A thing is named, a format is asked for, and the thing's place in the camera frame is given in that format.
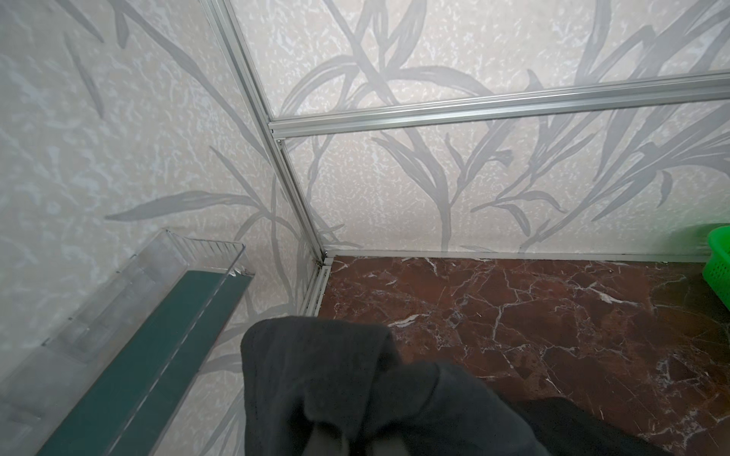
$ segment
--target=floor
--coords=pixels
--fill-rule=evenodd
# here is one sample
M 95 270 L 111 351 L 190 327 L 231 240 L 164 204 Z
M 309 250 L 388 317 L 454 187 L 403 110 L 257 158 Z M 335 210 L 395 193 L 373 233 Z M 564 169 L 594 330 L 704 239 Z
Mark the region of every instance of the floor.
M 319 316 L 389 326 L 509 399 L 562 395 L 676 455 L 730 454 L 730 312 L 698 263 L 335 258 Z

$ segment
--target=patterned wallpaper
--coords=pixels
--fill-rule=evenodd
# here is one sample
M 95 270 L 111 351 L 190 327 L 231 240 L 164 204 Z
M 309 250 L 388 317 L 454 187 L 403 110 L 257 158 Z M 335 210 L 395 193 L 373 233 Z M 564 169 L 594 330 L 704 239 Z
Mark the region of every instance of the patterned wallpaper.
M 730 103 L 288 140 L 331 250 L 699 254 L 730 222 Z
M 231 0 L 276 116 L 726 69 L 728 0 Z
M 159 228 L 246 243 L 256 277 L 158 450 L 199 454 L 242 413 L 240 336 L 313 273 L 200 3 L 2 0 L 0 99 L 0 377 Z

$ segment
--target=aluminum rail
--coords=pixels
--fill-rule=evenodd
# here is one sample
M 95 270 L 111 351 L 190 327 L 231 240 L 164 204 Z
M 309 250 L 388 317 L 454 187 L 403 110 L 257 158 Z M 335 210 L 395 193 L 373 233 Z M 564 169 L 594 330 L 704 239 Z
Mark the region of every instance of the aluminum rail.
M 730 98 L 730 72 L 305 115 L 269 122 L 275 139 Z
M 243 34 L 234 16 L 229 0 L 201 0 L 208 21 L 215 32 L 223 54 L 231 67 L 244 102 L 251 112 L 259 136 L 264 143 L 271 165 L 276 172 L 279 183 L 291 203 L 296 219 L 299 221 L 307 241 L 315 253 L 318 262 L 324 259 L 325 250 L 320 242 L 317 228 L 312 221 L 304 194 L 296 181 L 295 174 L 284 151 L 283 144 L 272 137 L 267 123 L 271 119 L 271 110 L 261 89 L 256 69 Z

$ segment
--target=green panel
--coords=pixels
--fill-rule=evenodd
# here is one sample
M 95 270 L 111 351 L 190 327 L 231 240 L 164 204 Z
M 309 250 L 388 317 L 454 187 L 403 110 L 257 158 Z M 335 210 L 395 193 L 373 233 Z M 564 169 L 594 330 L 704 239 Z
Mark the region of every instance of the green panel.
M 187 272 L 147 318 L 38 455 L 147 455 L 250 283 L 228 276 L 122 432 L 222 274 Z

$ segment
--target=plastic basket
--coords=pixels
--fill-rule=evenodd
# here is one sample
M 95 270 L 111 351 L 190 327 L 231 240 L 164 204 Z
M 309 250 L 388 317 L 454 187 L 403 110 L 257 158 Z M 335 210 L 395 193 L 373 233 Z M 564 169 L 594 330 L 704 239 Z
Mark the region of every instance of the plastic basket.
M 702 276 L 730 309 L 730 226 L 715 228 L 707 237 L 712 256 L 705 265 Z

